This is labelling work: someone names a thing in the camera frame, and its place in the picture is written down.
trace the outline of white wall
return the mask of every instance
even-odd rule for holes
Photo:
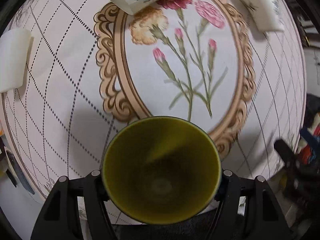
[[[303,50],[306,59],[307,93],[320,97],[320,49]]]

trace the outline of decorative frame border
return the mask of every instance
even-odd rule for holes
[[[220,123],[208,132],[223,159],[245,123],[246,102],[251,100],[256,84],[247,26],[242,15],[227,0],[212,1],[228,20],[238,56],[237,85],[231,106]],[[110,2],[95,14],[94,32],[99,36],[96,62],[102,79],[100,94],[104,99],[103,109],[111,112],[117,120],[129,123],[134,118],[141,119],[152,114],[140,99],[130,77],[124,49],[126,18],[127,14]],[[115,88],[116,78],[121,90]]]

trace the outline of pink carnation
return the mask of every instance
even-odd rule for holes
[[[182,30],[180,28],[176,28],[174,29],[174,35],[176,35],[176,37],[181,40],[182,37],[183,37],[183,34],[182,34]]]
[[[165,60],[165,56],[159,48],[153,49],[153,56],[155,57],[155,60],[157,60],[157,61],[162,62],[163,60]]]
[[[159,0],[157,4],[162,5],[164,9],[177,10],[179,8],[186,9],[187,4],[192,4],[192,0]]]
[[[195,2],[197,13],[207,19],[212,25],[216,26],[219,29],[222,29],[225,25],[224,17],[220,11],[215,8],[212,4],[197,0]]]
[[[215,51],[217,49],[217,43],[213,39],[209,39],[209,47],[211,51]]]

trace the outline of cup rim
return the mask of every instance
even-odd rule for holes
[[[211,143],[213,149],[214,149],[214,154],[216,155],[217,157],[217,160],[218,160],[218,174],[219,174],[219,177],[218,177],[218,181],[214,187],[214,189],[212,190],[212,193],[211,193],[211,196],[208,198],[208,200],[201,206],[201,208],[199,208],[199,210],[195,213],[195,214],[190,214],[187,218],[183,219],[183,220],[177,220],[173,223],[155,223],[155,222],[152,222],[152,220],[148,220],[148,219],[145,219],[145,220],[142,220],[140,218],[137,218],[135,217],[134,215],[132,214],[128,214],[126,211],[123,210],[123,208],[121,208],[121,205],[118,203],[117,199],[112,195],[111,191],[109,190],[109,187],[108,187],[108,184],[107,184],[107,179],[106,179],[106,176],[105,176],[105,169],[106,169],[106,161],[107,161],[107,155],[108,155],[108,150],[110,149],[110,147],[115,143],[116,139],[119,138],[121,136],[122,133],[124,133],[127,129],[131,128],[132,126],[134,125],[137,125],[139,123],[142,123],[142,122],[147,122],[147,121],[150,121],[150,119],[175,119],[177,121],[180,121],[180,122],[184,122],[185,124],[187,125],[191,125],[193,126],[194,128],[196,128],[199,132],[201,132],[204,136],[207,137],[208,141]],[[103,186],[107,192],[107,195],[108,197],[110,198],[110,200],[113,202],[113,204],[122,212],[124,213],[125,215],[127,215],[128,217],[136,220],[136,221],[139,221],[141,223],[145,223],[145,224],[153,224],[153,225],[170,225],[170,224],[175,224],[175,223],[180,223],[180,222],[183,222],[185,220],[188,220],[194,216],[196,216],[197,214],[199,214],[202,210],[204,210],[210,203],[210,201],[213,199],[213,197],[216,195],[219,187],[220,187],[220,184],[221,184],[221,174],[222,174],[222,168],[221,168],[221,160],[220,160],[220,156],[219,156],[219,152],[218,152],[218,149],[215,145],[215,143],[212,141],[212,139],[210,138],[210,136],[205,132],[203,131],[200,127],[198,127],[197,125],[195,125],[194,123],[191,123],[185,119],[181,119],[181,118],[178,118],[178,117],[174,117],[174,116],[164,116],[164,115],[161,115],[161,116],[152,116],[152,117],[148,117],[148,118],[143,118],[143,119],[139,119],[137,121],[134,121],[132,123],[130,123],[129,125],[127,125],[126,127],[124,127],[118,134],[116,134],[116,136],[113,137],[113,139],[111,140],[111,142],[109,143],[108,147],[106,148],[105,150],[105,153],[104,153],[104,157],[103,157],[103,162],[102,162],[102,174],[101,174],[101,177],[102,177],[102,182],[103,182]]]

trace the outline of black metal bracket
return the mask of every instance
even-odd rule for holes
[[[69,180],[62,176],[58,179],[41,209],[31,240],[83,239],[78,196],[84,197],[92,239],[117,240],[103,203],[109,197],[98,170],[85,178]],[[206,240],[231,239],[240,196],[246,196],[246,208],[239,239],[290,239],[284,215],[266,180],[262,176],[254,180],[243,179],[225,170],[215,197],[220,204]]]

